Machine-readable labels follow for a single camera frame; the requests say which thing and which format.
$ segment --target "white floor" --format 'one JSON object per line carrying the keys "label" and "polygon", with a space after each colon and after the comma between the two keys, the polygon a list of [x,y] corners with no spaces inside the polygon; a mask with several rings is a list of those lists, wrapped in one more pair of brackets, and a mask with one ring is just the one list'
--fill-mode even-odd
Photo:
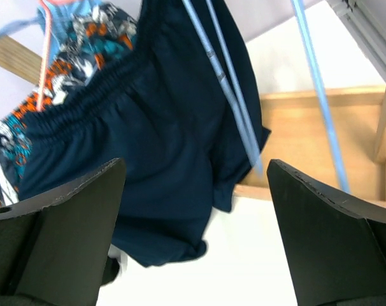
{"label": "white floor", "polygon": [[197,261],[143,268],[129,260],[97,306],[297,305],[273,204],[247,198],[214,211]]}

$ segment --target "wooden frame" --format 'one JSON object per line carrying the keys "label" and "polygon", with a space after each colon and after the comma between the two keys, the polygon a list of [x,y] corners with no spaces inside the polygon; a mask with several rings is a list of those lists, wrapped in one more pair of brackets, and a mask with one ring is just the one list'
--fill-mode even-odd
{"label": "wooden frame", "polygon": [[[40,63],[13,39],[0,39],[0,67],[35,84]],[[386,207],[386,86],[328,89],[327,96],[352,194]],[[265,94],[261,105],[264,125],[272,130],[261,155],[264,171],[269,160],[282,159],[338,187],[315,92]],[[253,171],[234,193],[271,199],[266,174],[259,178]]]}

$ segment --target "black fabric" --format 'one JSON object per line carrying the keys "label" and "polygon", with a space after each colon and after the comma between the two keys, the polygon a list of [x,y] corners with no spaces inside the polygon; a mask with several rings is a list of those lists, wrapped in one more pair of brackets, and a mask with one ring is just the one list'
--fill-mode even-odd
{"label": "black fabric", "polygon": [[[222,0],[213,1],[260,148],[254,73]],[[205,1],[194,1],[220,59]],[[113,244],[144,266],[202,256],[212,207],[230,211],[250,163],[208,56],[181,1],[144,1],[134,52],[107,64],[63,105],[25,117],[32,154],[25,199],[110,160],[127,161]]]}
{"label": "black fabric", "polygon": [[[124,179],[125,164],[116,159],[0,208],[0,305],[96,303]],[[115,265],[106,269],[113,275]]]}
{"label": "black fabric", "polygon": [[386,209],[281,161],[267,173],[298,305],[386,295],[386,241],[367,220],[384,225]]}
{"label": "black fabric", "polygon": [[108,257],[106,259],[105,268],[104,268],[104,274],[103,274],[103,281],[101,282],[102,285],[106,285],[110,282],[113,282],[119,273],[120,265],[118,260],[115,258]]}

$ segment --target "hanging clothes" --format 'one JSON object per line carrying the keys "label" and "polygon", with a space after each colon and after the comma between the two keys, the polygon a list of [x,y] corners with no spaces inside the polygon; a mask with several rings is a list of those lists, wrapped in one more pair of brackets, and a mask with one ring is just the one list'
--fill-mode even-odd
{"label": "hanging clothes", "polygon": [[[53,16],[48,64],[53,62],[54,57],[59,53],[60,46],[67,39],[71,19],[74,16],[89,16],[92,8],[101,3],[101,0],[81,0],[68,4],[54,5],[46,1],[46,5],[50,9],[50,13]],[[38,7],[38,18],[39,25],[44,33],[46,29],[46,12],[41,6]]]}
{"label": "hanging clothes", "polygon": [[[126,12],[103,4],[95,6],[88,16],[73,17],[67,37],[47,72],[45,109],[63,104],[70,92],[85,86],[94,66],[102,69],[105,63],[130,52],[137,37],[136,21]],[[32,147],[22,118],[36,111],[37,97],[36,87],[0,120],[0,206],[18,202],[18,186]]]}
{"label": "hanging clothes", "polygon": [[[223,0],[213,5],[263,148],[269,131],[246,46]],[[223,59],[206,3],[194,7]],[[233,188],[251,169],[232,110],[179,1],[143,1],[133,52],[107,63],[63,105],[27,112],[24,122],[32,150],[22,200],[112,157],[125,159],[113,244],[143,266],[202,256],[212,207],[230,211]]]}

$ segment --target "navy blue shorts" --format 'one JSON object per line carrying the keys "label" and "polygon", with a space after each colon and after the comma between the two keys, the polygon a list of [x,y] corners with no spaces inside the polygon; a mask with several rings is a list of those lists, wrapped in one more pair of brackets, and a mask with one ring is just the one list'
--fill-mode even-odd
{"label": "navy blue shorts", "polygon": [[[194,2],[221,60],[206,3]],[[263,148],[269,131],[245,44],[223,0],[213,5]],[[63,105],[25,116],[32,154],[19,198],[123,157],[127,178],[113,244],[150,266],[205,253],[211,208],[230,211],[234,185],[250,163],[182,2],[143,1],[138,29],[131,54],[107,64]]]}

